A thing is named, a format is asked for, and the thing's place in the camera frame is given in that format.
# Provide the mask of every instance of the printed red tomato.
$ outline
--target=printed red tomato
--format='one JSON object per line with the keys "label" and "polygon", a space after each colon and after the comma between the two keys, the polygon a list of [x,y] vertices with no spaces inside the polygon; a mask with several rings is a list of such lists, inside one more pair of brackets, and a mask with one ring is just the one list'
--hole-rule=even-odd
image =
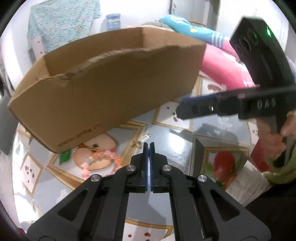
{"label": "printed red tomato", "polygon": [[235,167],[235,159],[228,151],[220,151],[214,158],[213,174],[215,178],[223,182],[229,176],[232,166]]}
{"label": "printed red tomato", "polygon": [[225,181],[223,190],[226,190],[230,184],[233,182],[233,180],[236,178],[237,174],[236,173],[232,173],[228,176],[227,180]]}

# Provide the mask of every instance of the cardboard box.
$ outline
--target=cardboard box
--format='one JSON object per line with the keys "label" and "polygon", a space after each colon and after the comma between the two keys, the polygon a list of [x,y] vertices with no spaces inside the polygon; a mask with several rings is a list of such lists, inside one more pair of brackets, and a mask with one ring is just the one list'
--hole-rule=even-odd
{"label": "cardboard box", "polygon": [[92,35],[42,56],[9,108],[60,153],[189,93],[204,51],[204,42],[156,28]]}

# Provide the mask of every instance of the green led indicator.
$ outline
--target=green led indicator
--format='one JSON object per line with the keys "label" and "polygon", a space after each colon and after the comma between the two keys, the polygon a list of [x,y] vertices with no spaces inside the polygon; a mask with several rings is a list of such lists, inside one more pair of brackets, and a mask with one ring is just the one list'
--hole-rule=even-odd
{"label": "green led indicator", "polygon": [[267,26],[267,34],[271,37],[271,33],[270,33],[268,26]]}

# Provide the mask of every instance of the patterned tablecloth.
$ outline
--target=patterned tablecloth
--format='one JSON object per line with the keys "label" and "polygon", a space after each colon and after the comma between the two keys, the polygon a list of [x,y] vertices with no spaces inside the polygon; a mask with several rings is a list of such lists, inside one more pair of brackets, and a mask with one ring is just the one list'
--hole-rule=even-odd
{"label": "patterned tablecloth", "polygon": [[[199,76],[186,96],[224,90],[208,77]],[[258,140],[256,123],[241,121],[237,115],[182,121],[176,116],[176,107],[183,97],[73,148],[67,161],[51,153],[19,125],[12,168],[15,205],[24,230],[83,182],[79,163],[92,148],[113,148],[127,165],[132,155],[142,152],[143,142],[154,142],[156,152],[167,156],[169,164],[185,174],[205,173],[243,205],[266,191],[268,182],[247,161]],[[86,154],[79,155],[82,148]],[[221,151],[230,152],[235,160],[235,167],[223,183],[213,174],[214,160]],[[114,167],[112,161],[102,169],[94,163],[90,175],[109,175]],[[168,194],[130,194],[123,240],[161,240],[172,230]]]}

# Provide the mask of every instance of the screw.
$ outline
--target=screw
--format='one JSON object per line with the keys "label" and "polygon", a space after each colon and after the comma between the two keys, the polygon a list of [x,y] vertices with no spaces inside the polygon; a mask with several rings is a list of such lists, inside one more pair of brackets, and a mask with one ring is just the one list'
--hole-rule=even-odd
{"label": "screw", "polygon": [[136,169],[136,167],[134,165],[128,165],[126,166],[126,169],[129,171],[129,172],[132,172]]}
{"label": "screw", "polygon": [[163,166],[163,170],[166,171],[166,172],[170,171],[171,169],[172,169],[172,167],[170,165],[164,165]]}
{"label": "screw", "polygon": [[207,176],[206,175],[199,175],[197,177],[197,179],[200,181],[200,182],[205,182],[207,180]]}
{"label": "screw", "polygon": [[101,179],[101,176],[99,174],[94,174],[91,176],[91,181],[92,182],[97,182]]}

